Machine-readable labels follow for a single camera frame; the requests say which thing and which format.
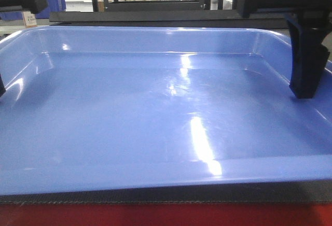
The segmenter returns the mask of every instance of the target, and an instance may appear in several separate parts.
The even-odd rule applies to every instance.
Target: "small sign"
[[[26,28],[37,26],[37,20],[33,13],[31,13],[30,11],[24,11],[22,12],[22,15],[23,15],[24,25]]]

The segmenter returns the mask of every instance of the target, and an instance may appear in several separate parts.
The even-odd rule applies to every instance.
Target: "black mount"
[[[297,98],[313,98],[329,52],[322,45],[332,32],[332,0],[238,0],[238,12],[283,12],[292,39],[293,69],[290,88]]]

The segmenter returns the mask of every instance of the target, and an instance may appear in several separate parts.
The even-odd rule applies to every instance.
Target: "blue plastic tray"
[[[332,178],[332,64],[288,87],[289,38],[49,26],[0,42],[0,194]]]

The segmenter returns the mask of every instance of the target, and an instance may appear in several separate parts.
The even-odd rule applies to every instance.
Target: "blue storage bin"
[[[65,0],[47,0],[48,7],[40,13],[36,14],[36,19],[48,19],[51,12],[65,11],[66,1]],[[0,12],[0,17],[3,20],[22,20],[22,13],[16,12]]]

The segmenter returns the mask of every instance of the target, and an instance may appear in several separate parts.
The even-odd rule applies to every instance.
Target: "red surface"
[[[332,204],[1,205],[0,225],[332,225]]]

